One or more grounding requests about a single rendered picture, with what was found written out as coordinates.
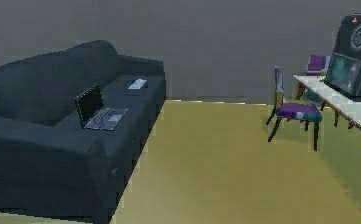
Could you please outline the dark grey sofa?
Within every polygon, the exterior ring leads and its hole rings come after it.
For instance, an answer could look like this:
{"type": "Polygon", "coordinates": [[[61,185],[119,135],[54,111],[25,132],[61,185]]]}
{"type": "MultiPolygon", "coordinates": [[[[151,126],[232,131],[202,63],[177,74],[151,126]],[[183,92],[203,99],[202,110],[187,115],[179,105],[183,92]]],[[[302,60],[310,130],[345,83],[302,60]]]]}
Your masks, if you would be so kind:
{"type": "Polygon", "coordinates": [[[0,211],[109,224],[165,99],[162,62],[105,40],[0,66],[0,211]],[[128,109],[112,131],[80,125],[74,98],[95,84],[128,109]]]}

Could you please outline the white remote control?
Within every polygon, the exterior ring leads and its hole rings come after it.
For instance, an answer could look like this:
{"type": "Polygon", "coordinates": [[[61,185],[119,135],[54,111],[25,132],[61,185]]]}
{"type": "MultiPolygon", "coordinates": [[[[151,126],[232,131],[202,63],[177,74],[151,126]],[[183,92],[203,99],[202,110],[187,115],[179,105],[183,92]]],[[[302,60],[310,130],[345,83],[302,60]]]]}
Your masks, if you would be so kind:
{"type": "Polygon", "coordinates": [[[146,84],[145,79],[137,79],[135,80],[129,87],[129,90],[139,90],[146,84]]]}

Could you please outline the grey open laptop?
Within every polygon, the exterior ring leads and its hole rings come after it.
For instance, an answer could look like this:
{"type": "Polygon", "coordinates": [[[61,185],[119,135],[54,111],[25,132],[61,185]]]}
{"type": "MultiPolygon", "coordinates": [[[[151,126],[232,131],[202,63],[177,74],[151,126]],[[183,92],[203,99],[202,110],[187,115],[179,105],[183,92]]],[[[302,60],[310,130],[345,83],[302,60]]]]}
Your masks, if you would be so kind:
{"type": "Polygon", "coordinates": [[[112,131],[128,112],[127,108],[106,108],[98,84],[76,96],[74,102],[83,129],[112,131]]]}

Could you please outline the purple seat wooden chair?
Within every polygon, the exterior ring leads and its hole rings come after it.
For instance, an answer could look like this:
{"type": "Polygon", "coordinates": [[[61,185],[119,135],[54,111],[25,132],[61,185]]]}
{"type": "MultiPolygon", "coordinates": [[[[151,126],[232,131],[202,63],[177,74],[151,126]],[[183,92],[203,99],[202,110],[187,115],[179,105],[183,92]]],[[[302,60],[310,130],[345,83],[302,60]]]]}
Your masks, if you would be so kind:
{"type": "Polygon", "coordinates": [[[326,76],[331,62],[330,56],[312,54],[305,69],[308,76],[326,76]]]}
{"type": "Polygon", "coordinates": [[[273,140],[283,119],[286,121],[298,120],[305,123],[305,130],[308,130],[310,123],[313,124],[313,148],[317,151],[319,128],[322,121],[321,112],[313,102],[305,103],[301,100],[289,102],[284,98],[284,74],[277,66],[274,67],[274,82],[274,104],[266,125],[271,122],[274,116],[277,116],[277,119],[268,141],[273,140]]]}

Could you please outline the white top table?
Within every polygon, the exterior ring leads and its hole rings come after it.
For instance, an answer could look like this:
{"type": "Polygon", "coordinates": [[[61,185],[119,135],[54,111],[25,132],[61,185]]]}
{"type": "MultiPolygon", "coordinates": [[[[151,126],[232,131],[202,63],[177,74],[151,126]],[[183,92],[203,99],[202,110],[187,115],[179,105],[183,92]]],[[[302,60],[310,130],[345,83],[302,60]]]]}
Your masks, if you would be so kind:
{"type": "Polygon", "coordinates": [[[294,78],[361,130],[361,102],[348,99],[340,92],[327,86],[322,78],[317,76],[294,75],[294,78]]]}

